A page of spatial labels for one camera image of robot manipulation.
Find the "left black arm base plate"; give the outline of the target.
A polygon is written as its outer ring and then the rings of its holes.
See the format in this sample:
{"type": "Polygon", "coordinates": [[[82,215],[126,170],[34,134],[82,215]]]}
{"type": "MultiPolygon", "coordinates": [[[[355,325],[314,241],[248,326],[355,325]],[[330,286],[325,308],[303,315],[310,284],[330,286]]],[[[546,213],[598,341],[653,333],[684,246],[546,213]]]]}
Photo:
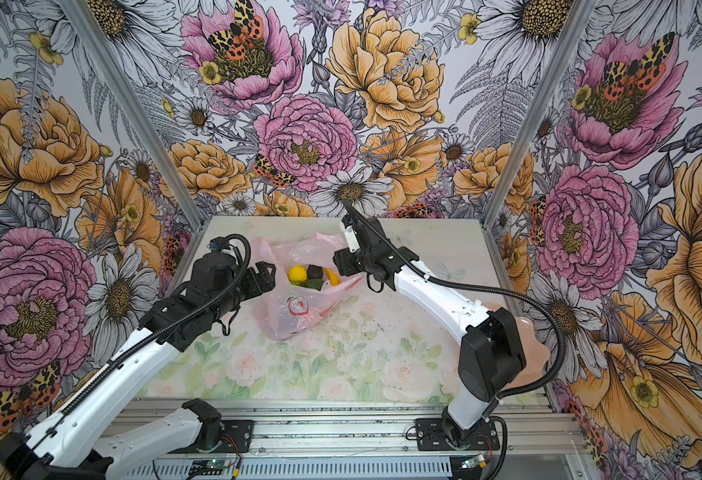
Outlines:
{"type": "Polygon", "coordinates": [[[254,422],[251,420],[220,420],[206,422],[192,443],[174,453],[223,454],[248,453],[253,439],[254,422]]]}

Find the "pink plastic bag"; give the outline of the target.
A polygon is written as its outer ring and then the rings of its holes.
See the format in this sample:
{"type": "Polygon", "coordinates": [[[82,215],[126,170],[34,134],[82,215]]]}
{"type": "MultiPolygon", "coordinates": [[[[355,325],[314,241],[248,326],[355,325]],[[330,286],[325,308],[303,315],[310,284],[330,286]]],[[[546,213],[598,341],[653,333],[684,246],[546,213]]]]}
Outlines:
{"type": "Polygon", "coordinates": [[[322,233],[291,243],[278,244],[264,238],[253,242],[254,259],[276,266],[275,289],[260,297],[253,308],[254,318],[269,339],[285,340],[314,327],[350,296],[362,276],[339,274],[333,254],[345,247],[342,236],[322,233]],[[294,265],[330,268],[340,276],[340,284],[331,286],[324,274],[321,291],[292,285],[288,270],[294,265]]]}

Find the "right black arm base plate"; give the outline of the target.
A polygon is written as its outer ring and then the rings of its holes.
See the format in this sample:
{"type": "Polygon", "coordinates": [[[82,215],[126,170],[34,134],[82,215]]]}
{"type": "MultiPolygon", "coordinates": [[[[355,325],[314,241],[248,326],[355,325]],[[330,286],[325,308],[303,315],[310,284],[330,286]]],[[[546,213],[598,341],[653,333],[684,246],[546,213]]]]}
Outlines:
{"type": "Polygon", "coordinates": [[[501,447],[497,429],[481,419],[469,430],[445,429],[441,418],[417,418],[414,422],[415,441],[419,451],[489,451],[501,447]]]}

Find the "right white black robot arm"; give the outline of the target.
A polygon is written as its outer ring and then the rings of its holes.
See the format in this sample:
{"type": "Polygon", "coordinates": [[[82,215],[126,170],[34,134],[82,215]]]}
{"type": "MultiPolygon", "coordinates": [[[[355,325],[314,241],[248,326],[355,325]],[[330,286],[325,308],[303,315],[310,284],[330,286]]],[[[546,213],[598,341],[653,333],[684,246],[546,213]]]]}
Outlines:
{"type": "Polygon", "coordinates": [[[442,414],[443,431],[451,446],[466,446],[527,366],[516,318],[466,297],[473,285],[451,286],[434,275],[417,254],[395,246],[377,219],[348,213],[342,225],[347,247],[333,256],[339,272],[364,273],[416,302],[457,341],[461,387],[442,414]]]}

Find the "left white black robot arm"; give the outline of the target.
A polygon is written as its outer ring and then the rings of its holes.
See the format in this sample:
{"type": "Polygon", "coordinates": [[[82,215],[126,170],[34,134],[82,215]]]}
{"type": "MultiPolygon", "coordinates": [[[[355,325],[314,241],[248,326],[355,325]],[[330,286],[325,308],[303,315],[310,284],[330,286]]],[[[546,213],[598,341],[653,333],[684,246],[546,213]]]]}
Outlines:
{"type": "Polygon", "coordinates": [[[190,280],[158,301],[123,347],[70,400],[27,433],[0,440],[13,479],[118,479],[173,451],[233,443],[220,412],[201,399],[126,434],[104,437],[113,420],[160,370],[243,302],[272,291],[276,268],[223,251],[197,260],[190,280]]]}

